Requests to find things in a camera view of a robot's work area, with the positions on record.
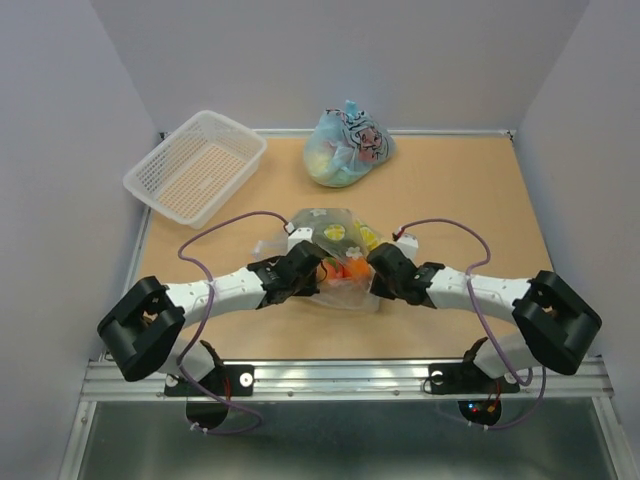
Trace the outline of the clear plastic fruit bag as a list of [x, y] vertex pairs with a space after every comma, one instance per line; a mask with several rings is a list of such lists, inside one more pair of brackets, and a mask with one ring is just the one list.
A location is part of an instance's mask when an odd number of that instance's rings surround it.
[[[298, 211], [290, 222], [295, 227], [312, 228], [312, 243], [329, 254], [325, 259], [335, 259], [345, 266], [348, 257], [366, 259], [371, 252], [359, 239], [354, 228], [356, 219], [364, 222], [349, 209], [316, 207]], [[260, 261], [286, 253], [287, 234], [282, 233], [270, 241], [258, 241], [252, 255], [255, 260]], [[308, 298], [311, 302], [323, 307], [375, 312], [379, 309], [380, 299], [369, 292], [373, 276], [371, 269], [371, 279], [365, 283], [354, 282], [351, 278], [328, 281], [322, 262], [317, 270], [320, 292], [314, 296], [302, 298]]]

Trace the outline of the white plastic mesh basket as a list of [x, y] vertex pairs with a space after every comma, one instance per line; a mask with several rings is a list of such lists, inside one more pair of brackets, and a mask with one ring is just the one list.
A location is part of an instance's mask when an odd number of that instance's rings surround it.
[[266, 148], [252, 129], [200, 111], [137, 163], [123, 185], [157, 213], [200, 229], [257, 171]]

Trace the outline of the blue printed plastic bag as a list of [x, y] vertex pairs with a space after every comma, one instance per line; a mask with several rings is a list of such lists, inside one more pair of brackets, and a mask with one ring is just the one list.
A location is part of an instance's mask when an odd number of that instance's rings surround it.
[[346, 101], [326, 109], [303, 150], [307, 173], [319, 185], [348, 187], [388, 161], [396, 143], [366, 110]]

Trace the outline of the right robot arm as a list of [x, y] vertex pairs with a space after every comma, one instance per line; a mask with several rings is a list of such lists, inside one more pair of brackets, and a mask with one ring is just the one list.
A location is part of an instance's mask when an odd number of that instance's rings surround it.
[[532, 279], [468, 275], [441, 263], [417, 266], [393, 243], [367, 257], [374, 271], [370, 291], [389, 300], [439, 310], [466, 310], [508, 321], [517, 330], [485, 335], [458, 363], [435, 364], [428, 390], [435, 395], [515, 393], [510, 372], [545, 367], [577, 372], [602, 327], [600, 316], [559, 275], [541, 270]]

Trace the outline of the orange fruit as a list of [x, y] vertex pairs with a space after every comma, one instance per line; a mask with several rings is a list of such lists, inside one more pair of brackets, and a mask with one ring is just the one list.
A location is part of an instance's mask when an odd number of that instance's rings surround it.
[[365, 283], [371, 279], [371, 268], [364, 257], [348, 257], [345, 270], [354, 282]]

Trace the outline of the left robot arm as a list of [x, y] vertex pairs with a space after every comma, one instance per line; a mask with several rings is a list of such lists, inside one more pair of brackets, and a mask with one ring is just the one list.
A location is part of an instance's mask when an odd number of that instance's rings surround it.
[[327, 256], [303, 240], [284, 255], [213, 280], [163, 284], [154, 276], [144, 277], [99, 322], [97, 333], [127, 382], [162, 373], [178, 381], [169, 390], [172, 396], [214, 392], [249, 397], [253, 367], [224, 367], [212, 348], [202, 341], [190, 344], [182, 330], [212, 317], [317, 294], [317, 270]]

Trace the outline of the yellow fruit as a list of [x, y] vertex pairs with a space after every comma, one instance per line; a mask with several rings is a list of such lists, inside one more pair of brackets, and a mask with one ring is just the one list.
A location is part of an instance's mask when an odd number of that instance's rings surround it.
[[384, 242], [384, 237], [359, 219], [354, 221], [354, 228], [359, 239], [368, 251], [372, 251]]

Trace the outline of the aluminium mounting rail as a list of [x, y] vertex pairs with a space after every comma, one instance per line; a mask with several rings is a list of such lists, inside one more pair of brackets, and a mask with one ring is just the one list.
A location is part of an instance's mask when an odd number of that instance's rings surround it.
[[[243, 402], [338, 400], [438, 400], [426, 381], [441, 370], [433, 359], [255, 361], [253, 392]], [[165, 377], [152, 374], [134, 383], [125, 381], [113, 362], [92, 362], [81, 388], [83, 401], [167, 400]], [[611, 397], [614, 394], [605, 364], [588, 358], [573, 376], [547, 374], [547, 398]]]

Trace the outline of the red fruit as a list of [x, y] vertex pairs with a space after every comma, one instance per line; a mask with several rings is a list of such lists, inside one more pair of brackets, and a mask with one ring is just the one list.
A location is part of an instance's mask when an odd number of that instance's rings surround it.
[[328, 281], [345, 280], [351, 277], [348, 269], [335, 259], [325, 259], [323, 268], [326, 270], [326, 279]]

